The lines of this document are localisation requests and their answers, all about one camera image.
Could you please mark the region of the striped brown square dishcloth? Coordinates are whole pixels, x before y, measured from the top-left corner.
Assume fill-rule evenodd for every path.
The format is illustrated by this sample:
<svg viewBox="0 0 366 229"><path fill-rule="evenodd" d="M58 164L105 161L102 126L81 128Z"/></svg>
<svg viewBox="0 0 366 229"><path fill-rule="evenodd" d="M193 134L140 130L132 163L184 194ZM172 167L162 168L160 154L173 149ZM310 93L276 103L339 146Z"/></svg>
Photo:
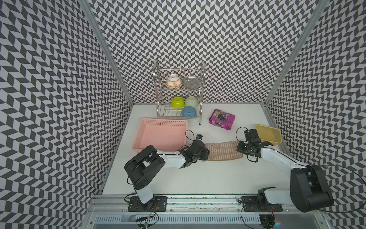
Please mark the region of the striped brown square dishcloth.
<svg viewBox="0 0 366 229"><path fill-rule="evenodd" d="M237 152L239 141L230 141L223 143L208 143L206 148L210 151L209 161L229 161L243 157L242 153Z"/></svg>

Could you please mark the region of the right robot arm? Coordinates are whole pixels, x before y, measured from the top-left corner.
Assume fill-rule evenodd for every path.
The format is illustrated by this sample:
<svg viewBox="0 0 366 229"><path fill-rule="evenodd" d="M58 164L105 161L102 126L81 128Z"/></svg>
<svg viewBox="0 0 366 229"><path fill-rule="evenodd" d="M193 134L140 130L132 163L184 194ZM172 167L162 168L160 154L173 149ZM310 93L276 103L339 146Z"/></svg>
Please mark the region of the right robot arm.
<svg viewBox="0 0 366 229"><path fill-rule="evenodd" d="M284 205L294 206L301 212L319 210L334 204L325 171L316 165L302 163L278 150L268 141L262 141L256 129L245 129L246 140L239 141L237 151L247 157L270 162L290 179L288 189L267 187L256 196L242 197L244 210L254 212L282 211Z"/></svg>

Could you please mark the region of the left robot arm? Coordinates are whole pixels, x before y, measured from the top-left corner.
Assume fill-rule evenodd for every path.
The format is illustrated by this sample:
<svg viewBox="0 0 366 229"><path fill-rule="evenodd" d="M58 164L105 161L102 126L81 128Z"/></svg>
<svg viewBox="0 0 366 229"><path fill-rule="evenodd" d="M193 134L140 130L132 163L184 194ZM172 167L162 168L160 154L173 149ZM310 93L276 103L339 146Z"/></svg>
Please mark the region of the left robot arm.
<svg viewBox="0 0 366 229"><path fill-rule="evenodd" d="M128 175L130 185L139 198L140 203L147 205L154 199L150 183L161 169L183 169L198 160L207 161L210 151L201 140L195 140L176 152L163 152L154 146L147 146L140 153L129 160L124 169Z"/></svg>

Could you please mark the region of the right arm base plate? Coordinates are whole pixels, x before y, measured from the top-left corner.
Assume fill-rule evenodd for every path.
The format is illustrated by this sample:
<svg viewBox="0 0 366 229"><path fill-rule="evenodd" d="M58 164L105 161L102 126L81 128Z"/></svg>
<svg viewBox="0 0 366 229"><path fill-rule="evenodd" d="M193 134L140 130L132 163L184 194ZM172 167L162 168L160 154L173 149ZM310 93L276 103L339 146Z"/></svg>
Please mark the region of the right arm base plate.
<svg viewBox="0 0 366 229"><path fill-rule="evenodd" d="M258 196L242 196L241 202L245 212L282 212L280 204L270 204Z"/></svg>

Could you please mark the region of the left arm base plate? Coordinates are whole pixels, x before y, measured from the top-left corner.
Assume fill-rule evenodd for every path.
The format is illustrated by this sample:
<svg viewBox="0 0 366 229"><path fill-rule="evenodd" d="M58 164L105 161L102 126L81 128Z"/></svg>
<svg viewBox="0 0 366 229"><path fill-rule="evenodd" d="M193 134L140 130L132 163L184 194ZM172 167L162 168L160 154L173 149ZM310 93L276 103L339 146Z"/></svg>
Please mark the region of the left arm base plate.
<svg viewBox="0 0 366 229"><path fill-rule="evenodd" d="M131 197L128 204L128 212L165 212L167 196L154 196L150 201L143 204L138 196Z"/></svg>

